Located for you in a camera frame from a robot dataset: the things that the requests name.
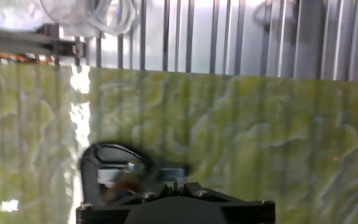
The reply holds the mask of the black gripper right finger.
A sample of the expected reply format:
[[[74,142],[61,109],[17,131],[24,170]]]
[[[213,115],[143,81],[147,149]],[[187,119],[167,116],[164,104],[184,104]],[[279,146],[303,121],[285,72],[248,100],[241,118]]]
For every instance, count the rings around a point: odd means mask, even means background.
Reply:
[[[199,208],[208,218],[217,215],[225,223],[275,223],[274,200],[245,201],[207,189],[196,182],[180,187],[180,195],[195,199],[195,203],[203,202]]]

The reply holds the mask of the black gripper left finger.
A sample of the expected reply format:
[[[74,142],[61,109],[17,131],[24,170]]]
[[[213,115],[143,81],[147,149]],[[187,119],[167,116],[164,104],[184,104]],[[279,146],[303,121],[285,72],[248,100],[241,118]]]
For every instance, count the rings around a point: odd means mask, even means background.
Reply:
[[[95,203],[83,202],[76,209],[76,223],[128,223],[129,216],[151,202],[176,195],[176,187],[157,184],[141,191],[130,187],[107,189]]]

